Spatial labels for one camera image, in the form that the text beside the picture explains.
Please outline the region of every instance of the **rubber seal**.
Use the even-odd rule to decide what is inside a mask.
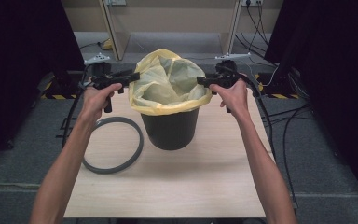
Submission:
[[[96,129],[98,129],[99,127],[101,127],[107,123],[113,123],[113,122],[121,122],[121,123],[130,124],[130,126],[132,126],[138,132],[138,134],[139,134],[138,148],[136,149],[135,153],[132,155],[132,157],[130,157],[129,160],[127,160],[123,164],[121,164],[117,167],[113,167],[113,168],[97,168],[95,166],[90,165],[86,161],[86,158],[83,158],[83,165],[86,166],[87,169],[91,170],[95,174],[109,175],[109,174],[117,173],[119,171],[122,171],[122,170],[128,168],[138,159],[138,157],[139,157],[139,155],[141,155],[142,149],[144,147],[144,136],[142,135],[141,128],[139,128],[138,124],[136,124],[131,119],[127,119],[127,118],[123,118],[123,117],[112,117],[112,118],[107,118],[107,119],[101,119],[101,120],[97,121],[93,131],[95,131]]]

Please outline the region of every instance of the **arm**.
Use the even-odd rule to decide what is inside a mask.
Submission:
[[[106,97],[120,88],[121,84],[113,84],[101,91],[86,90],[75,127],[36,195],[30,223],[62,222],[95,122],[107,105]]]
[[[245,82],[240,79],[230,89],[213,84],[210,89],[222,97],[223,102],[220,106],[226,105],[230,108],[240,126],[257,194],[268,223],[296,223],[296,216],[282,175],[267,153],[251,121]]]

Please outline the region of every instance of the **garbage bag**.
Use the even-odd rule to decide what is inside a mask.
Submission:
[[[131,108],[149,116],[188,112],[211,101],[212,92],[197,84],[205,73],[188,59],[159,49],[136,64],[140,79],[130,83]]]

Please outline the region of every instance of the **right hand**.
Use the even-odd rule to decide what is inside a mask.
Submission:
[[[87,87],[84,93],[84,104],[81,115],[94,122],[97,121],[102,115],[102,110],[107,106],[106,97],[112,97],[115,91],[121,88],[122,85],[120,83],[112,84],[102,90]]]
[[[216,84],[209,86],[211,91],[217,92],[222,97],[220,107],[227,106],[235,118],[248,112],[248,89],[246,83],[240,78],[234,86],[225,89]]]

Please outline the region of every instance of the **wooden table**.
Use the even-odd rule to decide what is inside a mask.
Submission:
[[[116,174],[80,168],[65,217],[264,217],[237,122],[220,108],[220,96],[200,108],[193,140],[167,151],[152,145],[127,90],[113,97],[113,113],[134,120],[145,145],[138,160]],[[251,91],[249,109],[260,138],[269,141]],[[138,133],[109,123],[94,131],[86,158],[95,166],[120,165],[135,151]]]

